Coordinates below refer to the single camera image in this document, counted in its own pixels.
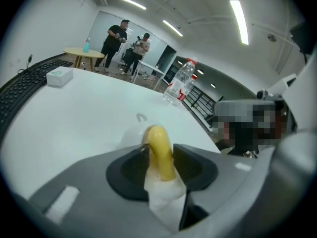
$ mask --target black keyboard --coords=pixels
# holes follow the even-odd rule
[[[72,64],[56,60],[19,70],[16,79],[0,92],[0,145],[16,113],[38,89],[46,85],[46,74],[57,67],[69,67]]]

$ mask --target black pants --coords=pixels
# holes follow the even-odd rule
[[[106,68],[109,68],[109,65],[111,63],[111,60],[114,56],[114,54],[116,53],[116,50],[112,49],[111,47],[109,46],[106,46],[105,44],[103,45],[103,49],[101,50],[101,53],[105,55],[105,57],[107,56],[107,59],[106,59]],[[95,63],[95,67],[98,67],[99,64],[102,62],[103,58],[98,58],[96,60],[96,63]]]
[[[130,61],[128,62],[128,65],[127,65],[127,67],[125,68],[124,72],[127,73],[128,70],[130,69],[131,64],[134,63],[134,64],[133,64],[133,70],[132,70],[132,76],[133,76],[133,75],[134,75],[134,72],[135,72],[135,69],[136,69],[137,66],[138,66],[139,60],[141,60],[141,59],[142,59],[142,56],[141,56],[141,55],[132,52],[131,57],[130,57]]]

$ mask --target bottle label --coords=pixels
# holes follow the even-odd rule
[[[183,101],[189,93],[189,91],[185,88],[185,83],[177,78],[173,78],[172,82],[168,86],[168,89],[169,91],[178,94],[177,99],[179,101]]]

